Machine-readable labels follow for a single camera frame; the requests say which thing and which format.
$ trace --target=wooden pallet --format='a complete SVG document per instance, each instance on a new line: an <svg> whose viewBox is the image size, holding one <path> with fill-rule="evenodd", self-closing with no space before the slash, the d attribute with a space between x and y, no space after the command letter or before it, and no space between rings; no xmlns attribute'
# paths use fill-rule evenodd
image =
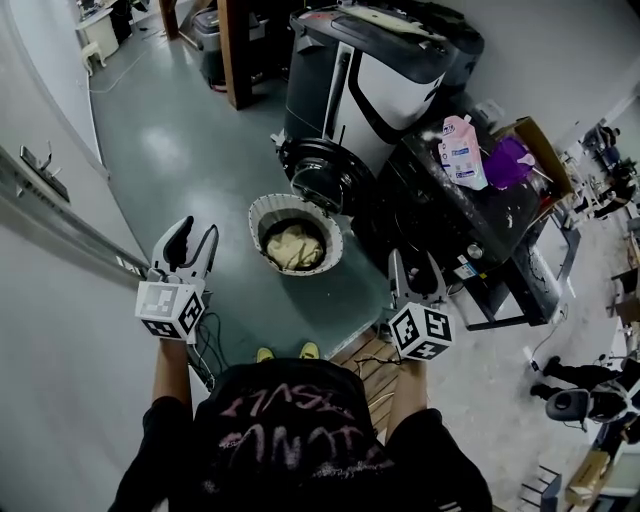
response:
<svg viewBox="0 0 640 512"><path fill-rule="evenodd" d="M375 334L373 329L369 329L333 356L331 361L357 374L356 361L359 359L366 359L372 355L381 359L394 359L396 350L393 344L377 339ZM382 432L387 428L391 410L390 393L393 393L396 387L398 367L394 364L366 361L360 363L360 377L364 382L371 423L378 432Z"/></svg>

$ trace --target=cardboard box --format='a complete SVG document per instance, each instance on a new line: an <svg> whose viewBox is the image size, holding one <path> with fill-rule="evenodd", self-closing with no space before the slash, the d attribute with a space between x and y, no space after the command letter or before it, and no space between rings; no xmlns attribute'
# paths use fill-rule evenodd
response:
<svg viewBox="0 0 640 512"><path fill-rule="evenodd" d="M542 202L533 224L549 213L565 197L573 194L573 186L553 146L532 118L518 119L515 123L505 126L498 130L495 138L499 140L507 135L520 139L535 157L540 171L553 180L553 184L550 184L552 197Z"/></svg>
<svg viewBox="0 0 640 512"><path fill-rule="evenodd" d="M607 452L592 449L565 489L567 502L577 507L591 505L611 476L613 467Z"/></svg>

